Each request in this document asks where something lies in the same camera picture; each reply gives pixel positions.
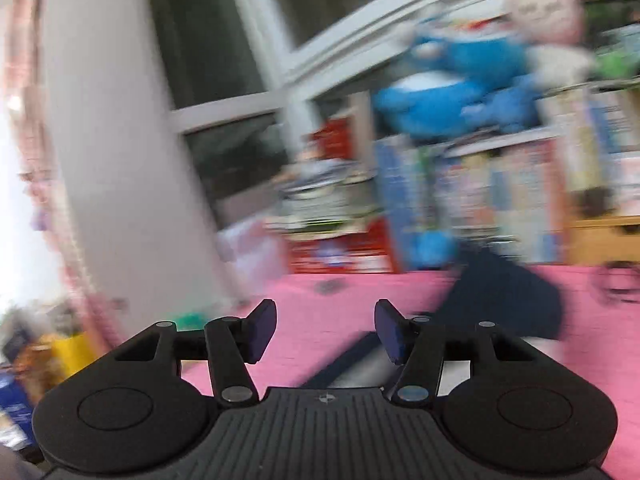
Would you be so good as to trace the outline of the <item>yellow object beside bed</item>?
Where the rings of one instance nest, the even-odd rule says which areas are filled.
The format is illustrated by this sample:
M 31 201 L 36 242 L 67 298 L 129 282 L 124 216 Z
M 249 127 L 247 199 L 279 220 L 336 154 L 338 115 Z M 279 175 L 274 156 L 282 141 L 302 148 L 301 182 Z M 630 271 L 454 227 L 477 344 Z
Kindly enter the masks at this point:
M 66 378 L 73 376 L 96 360 L 96 352 L 94 352 L 86 333 L 64 337 L 55 336 L 51 341 L 51 346 Z

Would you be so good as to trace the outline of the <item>row of upright books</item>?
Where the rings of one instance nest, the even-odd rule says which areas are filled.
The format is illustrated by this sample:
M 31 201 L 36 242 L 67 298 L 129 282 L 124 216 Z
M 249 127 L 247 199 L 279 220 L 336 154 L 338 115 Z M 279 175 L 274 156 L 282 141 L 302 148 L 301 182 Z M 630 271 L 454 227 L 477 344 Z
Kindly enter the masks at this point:
M 533 264 L 568 264 L 573 220 L 639 217 L 639 86 L 609 81 L 540 96 L 540 125 L 418 141 L 373 109 L 390 241 L 412 270 L 416 233 L 447 232 Z

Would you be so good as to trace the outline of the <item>small grey flat object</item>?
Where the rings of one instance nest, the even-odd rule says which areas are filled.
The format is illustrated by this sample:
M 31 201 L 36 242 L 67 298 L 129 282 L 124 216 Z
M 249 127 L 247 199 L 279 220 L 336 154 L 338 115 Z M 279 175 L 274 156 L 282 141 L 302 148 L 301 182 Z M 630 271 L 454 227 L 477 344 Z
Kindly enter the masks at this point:
M 340 278 L 332 278 L 332 280 L 324 280 L 314 286 L 314 290 L 317 294 L 322 296 L 330 296 L 337 294 L 346 287 L 344 280 Z

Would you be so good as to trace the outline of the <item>blue plush toy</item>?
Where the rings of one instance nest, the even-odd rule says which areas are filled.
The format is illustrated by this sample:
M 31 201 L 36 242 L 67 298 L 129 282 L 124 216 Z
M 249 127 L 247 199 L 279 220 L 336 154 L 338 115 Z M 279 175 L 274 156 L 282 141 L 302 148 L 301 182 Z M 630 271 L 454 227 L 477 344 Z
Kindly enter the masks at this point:
M 427 18 L 400 24 L 395 39 L 416 71 L 372 96 L 373 108 L 395 131 L 427 142 L 540 125 L 540 91 L 526 43 L 512 30 Z

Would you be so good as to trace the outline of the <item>stack of papers and booklets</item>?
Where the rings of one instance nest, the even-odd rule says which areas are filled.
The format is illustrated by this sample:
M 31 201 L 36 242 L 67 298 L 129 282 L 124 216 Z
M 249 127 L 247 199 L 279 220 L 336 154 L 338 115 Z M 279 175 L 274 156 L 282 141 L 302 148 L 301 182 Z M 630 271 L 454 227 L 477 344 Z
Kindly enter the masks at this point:
M 276 184 L 278 201 L 265 218 L 283 233 L 328 232 L 381 213 L 376 173 L 361 162 L 321 159 L 302 163 L 294 177 Z

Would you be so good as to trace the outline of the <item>red plastic crate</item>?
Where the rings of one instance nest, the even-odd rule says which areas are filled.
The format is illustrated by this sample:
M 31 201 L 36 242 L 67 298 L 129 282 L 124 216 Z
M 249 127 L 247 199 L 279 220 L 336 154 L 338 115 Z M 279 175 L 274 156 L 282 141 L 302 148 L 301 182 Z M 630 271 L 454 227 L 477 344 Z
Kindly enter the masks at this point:
M 395 274 L 402 271 L 383 218 L 359 232 L 322 240 L 287 240 L 288 270 L 297 274 Z

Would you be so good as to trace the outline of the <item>pink bunny print blanket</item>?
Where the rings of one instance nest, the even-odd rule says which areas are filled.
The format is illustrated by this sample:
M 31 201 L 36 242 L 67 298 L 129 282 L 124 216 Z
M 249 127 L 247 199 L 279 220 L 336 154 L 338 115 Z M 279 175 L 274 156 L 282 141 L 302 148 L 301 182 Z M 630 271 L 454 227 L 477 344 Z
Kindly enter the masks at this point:
M 604 304 L 584 266 L 540 266 L 537 273 L 561 289 L 566 317 L 561 362 L 614 402 L 618 431 L 604 468 L 616 479 L 639 475 L 639 306 Z M 434 309 L 451 284 L 442 272 L 352 274 L 322 295 L 319 275 L 293 274 L 266 291 L 278 307 L 277 333 L 250 368 L 259 390 L 297 386 L 373 327 L 373 307 L 389 299 L 405 313 Z

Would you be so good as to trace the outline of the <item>blue plush ball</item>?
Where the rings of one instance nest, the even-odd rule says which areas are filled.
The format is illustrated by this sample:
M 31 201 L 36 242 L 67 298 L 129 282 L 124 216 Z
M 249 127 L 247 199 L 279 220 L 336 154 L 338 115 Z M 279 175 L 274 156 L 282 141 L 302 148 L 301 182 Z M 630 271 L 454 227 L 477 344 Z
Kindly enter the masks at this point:
M 442 231 L 416 233 L 409 249 L 412 270 L 436 270 L 449 266 L 456 258 L 457 242 Z

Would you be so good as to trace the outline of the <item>pink white plush doll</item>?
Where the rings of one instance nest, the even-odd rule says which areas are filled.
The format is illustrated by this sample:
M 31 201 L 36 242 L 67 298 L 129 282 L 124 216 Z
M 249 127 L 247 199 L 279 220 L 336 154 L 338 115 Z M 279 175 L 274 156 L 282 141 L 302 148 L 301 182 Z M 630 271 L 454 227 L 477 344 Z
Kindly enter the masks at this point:
M 587 81 L 596 59 L 584 46 L 586 21 L 580 0 L 506 0 L 506 10 L 527 42 L 527 62 L 541 90 Z

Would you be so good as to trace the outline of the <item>wooden drawer organizer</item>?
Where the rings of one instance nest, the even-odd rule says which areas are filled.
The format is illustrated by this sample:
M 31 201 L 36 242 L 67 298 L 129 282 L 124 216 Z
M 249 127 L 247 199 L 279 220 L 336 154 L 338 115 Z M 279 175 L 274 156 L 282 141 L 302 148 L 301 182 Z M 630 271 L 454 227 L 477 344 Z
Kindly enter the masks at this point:
M 568 229 L 567 263 L 600 266 L 613 261 L 638 262 L 638 216 L 605 216 L 573 220 Z

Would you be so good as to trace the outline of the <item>white navy zip jacket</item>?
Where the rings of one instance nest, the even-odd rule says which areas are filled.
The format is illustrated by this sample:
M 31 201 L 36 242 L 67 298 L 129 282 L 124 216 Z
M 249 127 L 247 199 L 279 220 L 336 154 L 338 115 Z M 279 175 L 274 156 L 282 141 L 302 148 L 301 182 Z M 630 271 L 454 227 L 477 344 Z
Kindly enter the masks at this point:
M 495 322 L 521 338 L 561 339 L 564 304 L 558 286 L 488 249 L 463 257 L 463 269 L 433 312 L 423 314 L 448 327 Z M 373 332 L 352 342 L 302 382 L 307 389 L 387 387 L 399 375 Z

